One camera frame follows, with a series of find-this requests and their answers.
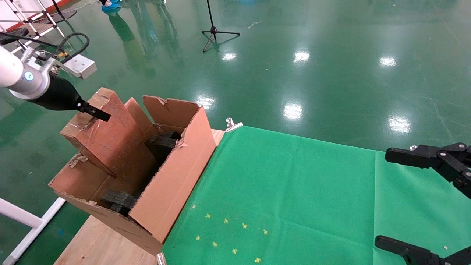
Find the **green fabric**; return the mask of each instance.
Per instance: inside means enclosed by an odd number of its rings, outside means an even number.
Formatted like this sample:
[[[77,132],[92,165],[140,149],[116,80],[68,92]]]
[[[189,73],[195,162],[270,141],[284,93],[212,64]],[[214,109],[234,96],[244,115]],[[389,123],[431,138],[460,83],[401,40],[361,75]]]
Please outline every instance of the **green fabric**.
[[[163,252],[172,265],[402,265],[376,235],[447,256],[471,245],[469,220],[470,201],[433,170],[244,126],[224,136]]]

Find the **white metal frame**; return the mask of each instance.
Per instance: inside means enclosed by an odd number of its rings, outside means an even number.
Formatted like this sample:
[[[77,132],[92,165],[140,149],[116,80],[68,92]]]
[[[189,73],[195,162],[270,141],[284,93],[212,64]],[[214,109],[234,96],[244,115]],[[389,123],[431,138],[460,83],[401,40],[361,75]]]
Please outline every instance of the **white metal frame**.
[[[0,22],[20,22],[20,23],[24,23],[24,24],[28,24],[29,27],[33,30],[35,36],[33,37],[33,39],[37,40],[39,39],[40,37],[46,35],[47,33],[51,32],[54,28],[57,29],[57,31],[61,34],[62,37],[64,37],[64,33],[62,33],[62,31],[60,30],[60,28],[57,26],[56,22],[52,19],[51,15],[49,14],[49,12],[46,10],[46,8],[44,7],[44,5],[42,4],[42,2],[40,0],[36,0],[36,2],[39,4],[39,6],[41,6],[41,9],[42,10],[39,10],[39,11],[22,11],[21,8],[19,8],[15,2],[13,0],[5,0],[5,3],[8,5],[8,7],[11,9],[11,11],[16,15],[16,17],[19,19],[19,20],[0,20]],[[33,13],[33,14],[36,14],[34,15],[31,19],[29,19],[25,14],[28,14],[28,13]],[[47,30],[41,32],[41,33],[38,33],[38,31],[34,28],[33,24],[31,22],[33,22],[34,20],[42,17],[43,15],[46,15],[46,17],[48,18],[48,20],[52,23],[51,27],[48,28]],[[3,31],[3,32],[6,32],[6,29],[3,28],[2,26],[0,26],[0,29]],[[27,41],[26,43],[23,43],[22,41],[17,41],[19,44],[20,44],[20,47],[14,49],[11,53],[17,53],[19,50],[25,50],[26,49],[26,45],[29,45],[32,41]]]
[[[57,198],[56,201],[49,207],[46,213],[41,217],[37,217],[34,214],[12,204],[4,199],[0,199],[0,214],[10,217],[22,224],[26,224],[31,227],[29,233],[21,240],[18,246],[11,252],[7,259],[2,263],[3,265],[13,265],[20,258],[20,256],[26,251],[41,231],[46,227],[52,217],[65,203],[63,198]]]

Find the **metal binder clip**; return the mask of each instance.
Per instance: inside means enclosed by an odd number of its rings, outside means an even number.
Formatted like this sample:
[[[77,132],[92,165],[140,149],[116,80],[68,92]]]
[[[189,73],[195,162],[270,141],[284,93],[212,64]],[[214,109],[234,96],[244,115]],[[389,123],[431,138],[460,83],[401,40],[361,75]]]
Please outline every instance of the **metal binder clip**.
[[[243,123],[237,123],[237,124],[234,124],[234,121],[232,120],[232,118],[227,118],[226,119],[226,122],[227,122],[227,129],[226,129],[226,132],[231,132],[239,127],[242,127],[244,124]]]
[[[163,252],[157,254],[157,265],[167,265],[167,261],[165,260],[165,255]]]

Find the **blue light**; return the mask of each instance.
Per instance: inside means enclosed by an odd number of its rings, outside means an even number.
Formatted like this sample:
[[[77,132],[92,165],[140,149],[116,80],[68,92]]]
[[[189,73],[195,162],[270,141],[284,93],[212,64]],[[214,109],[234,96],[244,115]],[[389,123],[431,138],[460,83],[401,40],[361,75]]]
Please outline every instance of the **blue light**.
[[[28,71],[24,74],[24,78],[28,81],[31,81],[33,79],[33,75],[31,72]]]

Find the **cardboard box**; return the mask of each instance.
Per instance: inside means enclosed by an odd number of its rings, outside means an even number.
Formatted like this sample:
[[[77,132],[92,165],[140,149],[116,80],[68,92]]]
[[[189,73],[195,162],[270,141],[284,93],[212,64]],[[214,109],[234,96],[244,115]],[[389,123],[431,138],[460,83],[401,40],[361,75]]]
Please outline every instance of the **cardboard box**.
[[[49,186],[147,252],[156,255],[216,148],[204,108],[196,103],[144,96],[144,111],[101,88],[89,102],[111,114],[108,123],[77,113],[62,134],[80,151]],[[144,144],[167,130],[181,134],[176,147],[149,180],[155,160]],[[108,190],[141,192],[129,216],[100,198]]]

